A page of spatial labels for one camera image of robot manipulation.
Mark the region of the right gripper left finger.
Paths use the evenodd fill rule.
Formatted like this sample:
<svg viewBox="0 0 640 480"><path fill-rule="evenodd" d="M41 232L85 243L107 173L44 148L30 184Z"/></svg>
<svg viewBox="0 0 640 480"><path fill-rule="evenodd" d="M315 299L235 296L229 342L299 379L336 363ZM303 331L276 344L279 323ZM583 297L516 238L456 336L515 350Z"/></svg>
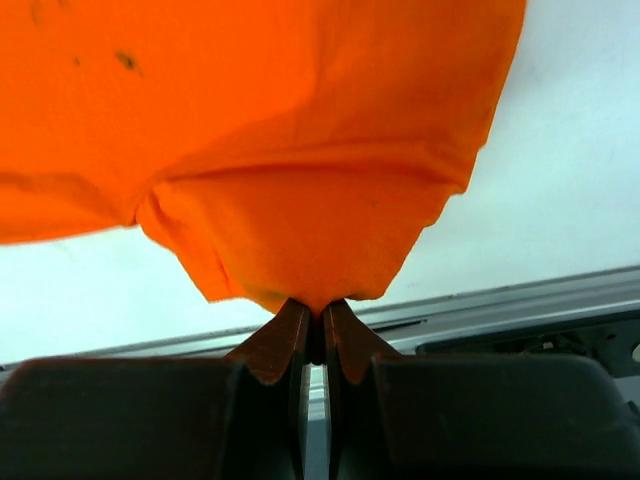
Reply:
<svg viewBox="0 0 640 480"><path fill-rule="evenodd" d="M300 479L311 314L222 357L29 361L1 389L5 479Z"/></svg>

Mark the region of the orange t-shirt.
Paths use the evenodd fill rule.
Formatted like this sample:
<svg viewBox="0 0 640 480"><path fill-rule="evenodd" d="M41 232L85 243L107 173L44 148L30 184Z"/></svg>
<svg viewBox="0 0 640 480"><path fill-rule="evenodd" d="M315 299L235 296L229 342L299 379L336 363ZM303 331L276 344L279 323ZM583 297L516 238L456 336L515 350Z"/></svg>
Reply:
<svg viewBox="0 0 640 480"><path fill-rule="evenodd" d="M140 227L210 301L381 297L464 192L523 1L5 1L1 240Z"/></svg>

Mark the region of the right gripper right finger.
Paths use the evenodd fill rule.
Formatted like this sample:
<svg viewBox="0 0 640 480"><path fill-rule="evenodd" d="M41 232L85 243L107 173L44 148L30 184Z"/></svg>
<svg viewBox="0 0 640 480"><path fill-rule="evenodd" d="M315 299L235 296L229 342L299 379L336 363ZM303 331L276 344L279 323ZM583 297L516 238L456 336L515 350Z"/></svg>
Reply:
<svg viewBox="0 0 640 480"><path fill-rule="evenodd" d="M403 355L322 314L333 479L635 479L639 420L596 362Z"/></svg>

